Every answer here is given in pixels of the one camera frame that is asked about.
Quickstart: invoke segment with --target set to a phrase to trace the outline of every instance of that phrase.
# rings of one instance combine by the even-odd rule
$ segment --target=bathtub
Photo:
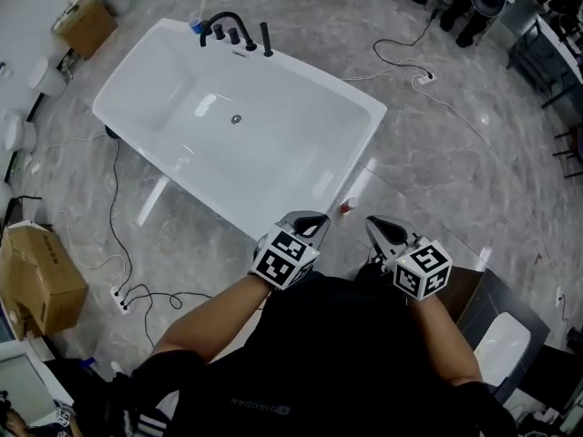
[[[93,113],[144,158],[259,239],[292,210],[327,212],[386,107],[263,47],[247,52],[162,19],[103,86]]]

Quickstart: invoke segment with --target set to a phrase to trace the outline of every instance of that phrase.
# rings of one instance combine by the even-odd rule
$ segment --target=gray tile floor
[[[209,14],[227,9],[240,13],[256,36],[259,22],[269,21],[275,48],[342,78],[385,69],[371,50],[374,40],[414,40],[429,16],[407,0],[206,1]],[[118,145],[100,137],[43,153],[48,145],[69,138],[103,133],[90,106],[108,75],[158,19],[186,20],[199,2],[132,0],[117,32],[77,68],[65,94],[47,100],[38,111],[33,165],[23,170],[20,160],[12,183],[17,191],[44,198],[49,221],[70,254],[86,265],[120,252],[107,222]],[[460,49],[435,22],[415,47],[383,46],[382,52],[393,60],[411,56],[432,64],[437,81],[424,90],[471,121],[498,158],[462,119],[413,91],[415,69],[397,68],[358,83],[388,112],[331,208],[334,225],[322,248],[320,270],[342,276],[364,260],[370,247],[363,226],[367,215],[407,219],[439,239],[456,265],[495,271],[549,325],[550,344],[560,344],[565,323],[555,308],[558,284],[567,293],[571,322],[580,325],[583,320],[582,180],[563,179],[570,165],[551,157],[566,145],[553,138],[566,127],[551,108],[540,109],[539,99],[516,71],[506,70],[506,53],[490,39]],[[41,168],[32,174],[39,160]],[[133,261],[131,286],[145,283],[152,290],[209,294],[227,287],[248,270],[254,242],[174,184],[139,228],[136,217],[159,177],[144,158],[120,145],[113,222]],[[356,196],[361,206],[339,217],[337,204]],[[28,215],[34,211],[26,204]],[[62,212],[70,217],[72,240]],[[90,291],[79,324],[57,336],[64,352],[115,359],[128,368],[148,355],[143,318],[149,300],[136,301],[123,316],[108,294],[121,269],[119,259],[99,269],[82,268]],[[180,311],[158,297],[148,316],[152,339],[200,302],[186,298]]]

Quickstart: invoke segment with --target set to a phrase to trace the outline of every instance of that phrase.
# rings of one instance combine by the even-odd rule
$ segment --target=white wall
[[[12,70],[10,78],[0,78],[0,111],[12,108],[27,115],[35,103],[37,95],[28,89],[26,79],[39,57],[51,59],[56,66],[67,51],[50,32],[66,4],[67,0],[0,0],[0,61]],[[9,160],[3,138],[0,130],[0,177],[6,157]]]

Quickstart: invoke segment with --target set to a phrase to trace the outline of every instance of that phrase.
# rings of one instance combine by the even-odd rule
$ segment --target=table
[[[533,32],[534,29],[537,30],[537,34],[532,40],[528,41],[528,36]],[[557,100],[559,100],[561,97],[564,97],[568,93],[572,92],[575,88],[583,85],[583,76],[581,75],[575,57],[573,57],[568,47],[565,46],[565,44],[563,44],[558,39],[558,36],[557,34],[555,34],[555,31],[553,31],[551,27],[547,24],[547,22],[543,20],[539,15],[536,16],[535,22],[532,24],[532,26],[528,28],[528,30],[517,40],[517,42],[508,51],[508,53],[510,54],[510,62],[508,63],[508,66],[506,68],[510,68],[520,56],[524,57],[524,55],[528,54],[528,52],[532,49],[533,44],[541,36],[544,37],[552,45],[555,52],[562,59],[564,66],[567,69],[567,73],[571,73],[575,78],[575,81],[572,84],[570,84],[567,87],[563,87],[561,92],[559,92],[555,96],[552,96],[552,91],[550,92],[551,98],[542,105],[543,108],[546,108],[549,105],[556,102]],[[524,46],[524,48],[522,49],[521,53],[519,53],[521,45]]]

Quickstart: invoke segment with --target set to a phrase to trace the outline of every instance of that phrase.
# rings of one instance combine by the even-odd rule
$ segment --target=black faucet
[[[214,25],[217,21],[219,21],[222,18],[230,18],[235,23],[237,23],[237,26],[239,27],[239,31],[241,34],[243,34],[243,38],[245,39],[245,48],[247,50],[252,52],[253,50],[255,50],[257,48],[257,44],[255,44],[253,42],[253,40],[251,39],[251,36],[249,36],[249,33],[247,32],[247,28],[243,24],[243,21],[239,18],[239,15],[236,15],[236,14],[232,13],[231,11],[223,11],[222,13],[217,13],[215,16],[209,18],[209,21],[206,22],[206,24],[202,27],[202,31],[200,32],[200,46],[201,47],[207,46],[207,35],[206,35],[205,29],[207,27],[208,28],[212,27],[212,25]]]

